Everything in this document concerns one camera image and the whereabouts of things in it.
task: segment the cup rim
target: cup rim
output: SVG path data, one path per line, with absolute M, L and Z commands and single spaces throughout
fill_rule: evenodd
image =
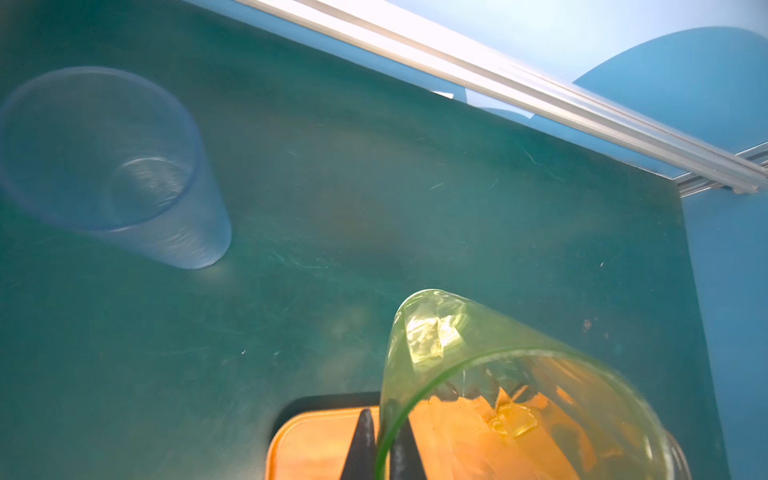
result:
M 101 74 L 110 75 L 113 77 L 123 78 L 124 80 L 131 81 L 140 85 L 147 90 L 153 91 L 159 94 L 167 103 L 171 111 L 175 111 L 180 123 L 184 126 L 184 130 L 192 133 L 193 138 L 193 150 L 194 160 L 192 164 L 192 173 L 187 180 L 182 191 L 167 205 L 164 205 L 153 215 L 141 220 L 133 221 L 130 223 L 118 223 L 115 225 L 98 226 L 81 223 L 72 223 L 66 220 L 62 220 L 53 216 L 36 204 L 36 202 L 29 197 L 21 188 L 19 188 L 8 176 L 5 170 L 5 159 L 2 156 L 2 144 L 4 139 L 5 125 L 10 118 L 12 108 L 14 108 L 20 101 L 24 100 L 28 95 L 35 91 L 36 88 L 47 84 L 50 81 L 56 80 L 61 77 L 68 77 L 74 75 L 89 75 L 89 74 Z M 49 71 L 42 75 L 27 80 L 23 84 L 16 87 L 11 94 L 0 105 L 0 187 L 2 187 L 8 194 L 19 204 L 23 210 L 32 214 L 43 222 L 60 227 L 65 230 L 79 231 L 84 233 L 111 233 L 126 230 L 132 227 L 137 227 L 144 223 L 150 222 L 177 205 L 182 199 L 184 199 L 199 176 L 202 163 L 204 161 L 203 143 L 200 136 L 200 131 L 197 129 L 197 125 L 192 118 L 190 112 L 184 107 L 184 105 L 169 91 L 160 87 L 159 85 L 143 78 L 139 75 L 132 74 L 128 71 L 118 70 L 116 68 L 100 67 L 100 66 L 78 66 L 78 67 L 66 67 L 58 70 Z

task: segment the green tabletop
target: green tabletop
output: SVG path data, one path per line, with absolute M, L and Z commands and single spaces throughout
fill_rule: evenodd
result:
M 181 2 L 0 0 L 0 97 L 103 65 L 197 120 L 233 224 L 177 270 L 0 196 L 0 478 L 260 478 L 307 396 L 375 392 L 416 290 L 620 370 L 728 477 L 675 185 Z

